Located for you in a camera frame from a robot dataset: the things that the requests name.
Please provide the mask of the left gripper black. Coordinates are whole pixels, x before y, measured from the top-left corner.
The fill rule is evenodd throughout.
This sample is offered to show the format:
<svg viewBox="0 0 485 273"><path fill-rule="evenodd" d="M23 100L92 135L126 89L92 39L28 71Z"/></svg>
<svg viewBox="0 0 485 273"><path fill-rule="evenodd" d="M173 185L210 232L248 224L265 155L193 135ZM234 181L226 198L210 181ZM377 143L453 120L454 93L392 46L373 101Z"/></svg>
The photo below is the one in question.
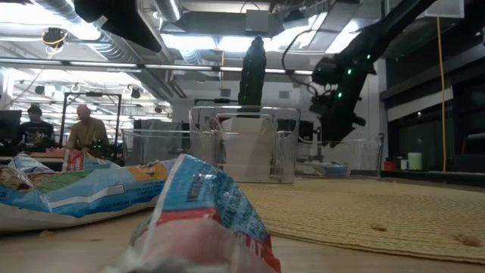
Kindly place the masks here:
<svg viewBox="0 0 485 273"><path fill-rule="evenodd" d="M161 51L161 44L139 15L137 0L74 0L78 16L88 23L101 16L107 20L102 29L127 39L153 52Z"/></svg>

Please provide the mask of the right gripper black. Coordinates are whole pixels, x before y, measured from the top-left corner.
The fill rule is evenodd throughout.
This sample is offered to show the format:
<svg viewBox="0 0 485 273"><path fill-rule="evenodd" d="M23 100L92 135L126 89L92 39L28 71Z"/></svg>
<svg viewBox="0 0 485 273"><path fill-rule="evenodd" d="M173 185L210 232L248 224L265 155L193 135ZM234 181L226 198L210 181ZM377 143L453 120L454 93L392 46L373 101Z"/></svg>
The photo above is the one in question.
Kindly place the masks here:
<svg viewBox="0 0 485 273"><path fill-rule="evenodd" d="M367 121L354 110L361 96L343 91L327 91L311 99L310 110L318 116L322 146L334 148L351 132L353 124L365 126Z"/></svg>

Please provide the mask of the blue white granola bar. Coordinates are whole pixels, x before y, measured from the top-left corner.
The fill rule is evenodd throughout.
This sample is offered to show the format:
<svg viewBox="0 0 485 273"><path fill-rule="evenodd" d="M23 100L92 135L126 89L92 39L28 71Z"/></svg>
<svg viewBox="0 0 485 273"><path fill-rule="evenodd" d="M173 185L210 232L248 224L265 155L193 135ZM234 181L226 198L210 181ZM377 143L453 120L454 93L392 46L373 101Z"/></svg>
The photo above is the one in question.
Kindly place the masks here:
<svg viewBox="0 0 485 273"><path fill-rule="evenodd" d="M305 175L324 177L327 175L327 169L324 165L304 164L302 166L302 173Z"/></svg>

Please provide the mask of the long clear plastic bin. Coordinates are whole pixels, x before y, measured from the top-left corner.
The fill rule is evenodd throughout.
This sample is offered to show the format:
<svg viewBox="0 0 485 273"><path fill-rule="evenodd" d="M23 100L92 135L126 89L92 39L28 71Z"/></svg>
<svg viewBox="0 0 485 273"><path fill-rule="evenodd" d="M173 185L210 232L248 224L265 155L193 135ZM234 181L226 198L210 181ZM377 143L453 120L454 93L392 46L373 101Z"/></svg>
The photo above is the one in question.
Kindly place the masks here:
<svg viewBox="0 0 485 273"><path fill-rule="evenodd" d="M259 112L238 112L240 106L195 106L189 110L191 153L224 171L225 149L221 123L229 118L269 115L277 124L270 181L291 184L295 176L300 111L295 108L261 106Z"/></svg>

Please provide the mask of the light blue red-ended granola bar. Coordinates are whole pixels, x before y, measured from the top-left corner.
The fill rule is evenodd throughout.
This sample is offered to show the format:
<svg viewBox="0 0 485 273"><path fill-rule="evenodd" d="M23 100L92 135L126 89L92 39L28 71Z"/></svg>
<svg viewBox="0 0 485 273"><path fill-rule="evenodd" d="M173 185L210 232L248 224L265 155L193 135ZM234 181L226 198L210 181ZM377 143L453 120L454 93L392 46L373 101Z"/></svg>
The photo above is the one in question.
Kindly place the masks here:
<svg viewBox="0 0 485 273"><path fill-rule="evenodd" d="M233 178L177 158L152 214L102 273L281 273L271 236Z"/></svg>

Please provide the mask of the blue brown granola bar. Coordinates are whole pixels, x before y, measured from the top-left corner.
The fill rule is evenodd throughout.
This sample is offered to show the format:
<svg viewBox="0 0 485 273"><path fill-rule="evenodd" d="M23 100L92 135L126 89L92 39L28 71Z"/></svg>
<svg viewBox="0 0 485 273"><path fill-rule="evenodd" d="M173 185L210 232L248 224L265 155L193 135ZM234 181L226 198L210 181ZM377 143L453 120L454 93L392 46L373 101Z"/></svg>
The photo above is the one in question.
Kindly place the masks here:
<svg viewBox="0 0 485 273"><path fill-rule="evenodd" d="M17 154L8 163L8 167L24 173L53 173L54 171L27 154Z"/></svg>

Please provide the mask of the blue orange-marked granola bar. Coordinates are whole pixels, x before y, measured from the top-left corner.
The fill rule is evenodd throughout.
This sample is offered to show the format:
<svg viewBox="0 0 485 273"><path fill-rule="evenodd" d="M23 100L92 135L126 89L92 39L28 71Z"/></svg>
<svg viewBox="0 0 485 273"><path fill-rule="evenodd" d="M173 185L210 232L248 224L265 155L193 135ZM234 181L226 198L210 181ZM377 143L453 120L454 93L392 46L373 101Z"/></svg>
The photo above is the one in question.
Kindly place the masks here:
<svg viewBox="0 0 485 273"><path fill-rule="evenodd" d="M153 206L174 160L85 171L25 173L0 166L0 234L51 230Z"/></svg>

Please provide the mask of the long LED light bar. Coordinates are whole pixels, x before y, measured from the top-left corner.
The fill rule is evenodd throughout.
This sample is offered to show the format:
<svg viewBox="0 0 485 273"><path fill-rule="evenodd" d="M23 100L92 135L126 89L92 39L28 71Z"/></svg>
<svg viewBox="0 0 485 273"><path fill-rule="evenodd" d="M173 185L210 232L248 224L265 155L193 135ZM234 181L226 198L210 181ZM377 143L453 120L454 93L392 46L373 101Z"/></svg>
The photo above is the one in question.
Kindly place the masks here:
<svg viewBox="0 0 485 273"><path fill-rule="evenodd" d="M121 72L138 72L144 70L166 70L166 71L197 71L197 72L221 72L239 73L241 67L215 66L215 65L187 65L187 64L143 64L143 63L122 63L122 62L101 62L101 61L72 61L61 59L39 59L39 58L0 58L0 64L12 67L65 67L67 69L87 70L111 70Z"/></svg>

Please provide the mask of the pale green cylinder container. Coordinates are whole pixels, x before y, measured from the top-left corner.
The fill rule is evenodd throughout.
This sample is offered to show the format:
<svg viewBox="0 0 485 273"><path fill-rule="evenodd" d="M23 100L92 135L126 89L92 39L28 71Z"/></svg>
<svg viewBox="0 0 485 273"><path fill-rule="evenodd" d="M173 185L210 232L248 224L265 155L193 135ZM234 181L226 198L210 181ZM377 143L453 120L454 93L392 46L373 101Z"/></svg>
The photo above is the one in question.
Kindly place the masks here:
<svg viewBox="0 0 485 273"><path fill-rule="evenodd" d="M408 153L408 169L413 171L422 169L422 154L420 152Z"/></svg>

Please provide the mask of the green cactus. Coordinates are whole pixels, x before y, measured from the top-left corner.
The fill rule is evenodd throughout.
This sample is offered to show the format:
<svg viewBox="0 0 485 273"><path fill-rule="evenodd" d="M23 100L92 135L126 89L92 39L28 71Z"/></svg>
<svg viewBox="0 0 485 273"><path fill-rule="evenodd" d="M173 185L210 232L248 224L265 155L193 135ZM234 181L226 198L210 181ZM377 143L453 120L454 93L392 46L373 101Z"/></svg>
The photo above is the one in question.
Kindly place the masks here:
<svg viewBox="0 0 485 273"><path fill-rule="evenodd" d="M267 64L264 41L256 36L242 62L238 93L238 112L259 112Z"/></svg>

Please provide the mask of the person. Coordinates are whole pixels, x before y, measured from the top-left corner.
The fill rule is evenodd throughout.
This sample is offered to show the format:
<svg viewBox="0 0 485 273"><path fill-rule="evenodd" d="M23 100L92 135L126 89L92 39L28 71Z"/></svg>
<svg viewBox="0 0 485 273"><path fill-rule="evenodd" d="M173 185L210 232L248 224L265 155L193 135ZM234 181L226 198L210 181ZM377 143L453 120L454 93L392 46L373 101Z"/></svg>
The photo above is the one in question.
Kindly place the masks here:
<svg viewBox="0 0 485 273"><path fill-rule="evenodd" d="M33 145L40 145L54 138L54 127L42 119L42 110L39 106L32 105L28 110L29 121L19 126L16 137L11 144L17 145L21 142Z"/></svg>
<svg viewBox="0 0 485 273"><path fill-rule="evenodd" d="M96 144L99 140L102 145L109 144L105 124L102 120L91 116L91 110L87 105L77 106L77 117L79 121L70 129L67 149L87 151L93 143Z"/></svg>

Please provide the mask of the black computer monitor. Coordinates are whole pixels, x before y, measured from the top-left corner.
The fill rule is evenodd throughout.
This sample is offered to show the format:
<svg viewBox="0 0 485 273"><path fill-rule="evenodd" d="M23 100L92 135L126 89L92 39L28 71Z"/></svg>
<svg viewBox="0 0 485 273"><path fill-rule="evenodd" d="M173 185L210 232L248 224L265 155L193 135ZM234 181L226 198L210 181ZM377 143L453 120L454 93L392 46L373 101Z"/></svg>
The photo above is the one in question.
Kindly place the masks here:
<svg viewBox="0 0 485 273"><path fill-rule="evenodd" d="M20 128L21 110L0 110L0 140L13 140Z"/></svg>

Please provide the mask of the white ceiling box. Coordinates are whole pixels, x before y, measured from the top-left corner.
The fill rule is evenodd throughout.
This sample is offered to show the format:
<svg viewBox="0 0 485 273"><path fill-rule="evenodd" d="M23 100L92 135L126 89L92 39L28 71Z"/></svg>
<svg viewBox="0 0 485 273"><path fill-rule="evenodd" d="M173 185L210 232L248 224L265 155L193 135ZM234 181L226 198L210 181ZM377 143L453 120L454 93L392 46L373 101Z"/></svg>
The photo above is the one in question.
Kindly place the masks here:
<svg viewBox="0 0 485 273"><path fill-rule="evenodd" d="M465 2L464 0L436 0L423 15L461 19L465 17Z"/></svg>

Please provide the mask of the silver ventilation duct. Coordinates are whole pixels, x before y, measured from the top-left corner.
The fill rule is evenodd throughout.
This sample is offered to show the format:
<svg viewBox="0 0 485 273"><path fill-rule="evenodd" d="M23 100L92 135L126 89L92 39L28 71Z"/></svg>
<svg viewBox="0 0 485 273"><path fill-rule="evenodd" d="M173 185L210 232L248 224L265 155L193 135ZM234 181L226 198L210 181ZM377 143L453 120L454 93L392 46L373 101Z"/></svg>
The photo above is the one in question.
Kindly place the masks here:
<svg viewBox="0 0 485 273"><path fill-rule="evenodd" d="M101 16L98 20L88 23L77 15L74 9L74 0L32 0L53 15L59 16L67 22L69 31L77 38L83 38L88 31L95 34L95 38L88 40L103 58L109 62L122 63L144 63L146 60L140 57L139 53L133 49L135 43L102 29ZM153 52L156 61L170 62L167 48L161 45L160 52ZM185 99L186 94L178 86L171 71L144 70L134 74L135 78L148 89L157 99L173 101L174 97Z"/></svg>

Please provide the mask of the black background rig frame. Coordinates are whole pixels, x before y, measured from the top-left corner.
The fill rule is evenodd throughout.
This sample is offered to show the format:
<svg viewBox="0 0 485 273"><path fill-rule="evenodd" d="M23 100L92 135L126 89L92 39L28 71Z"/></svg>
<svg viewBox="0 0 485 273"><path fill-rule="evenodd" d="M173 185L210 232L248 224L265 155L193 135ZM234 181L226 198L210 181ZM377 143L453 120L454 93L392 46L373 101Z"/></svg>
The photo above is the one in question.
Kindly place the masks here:
<svg viewBox="0 0 485 273"><path fill-rule="evenodd" d="M116 125L115 125L115 132L114 132L114 145L117 145L118 142L118 134L120 132L120 110L122 106L122 95L121 94L113 94L113 93L104 93L100 89L98 92L96 91L88 91L88 92L67 92L64 94L64 101L62 102L62 113L61 113L61 129L60 129L60 136L58 141L58 146L60 148L64 147L64 127L65 127L65 120L67 115L67 107L71 104L79 105L83 104L83 102L77 102L77 99L80 96L86 97L117 97L117 102L114 102L114 105L117 107L116 111Z"/></svg>

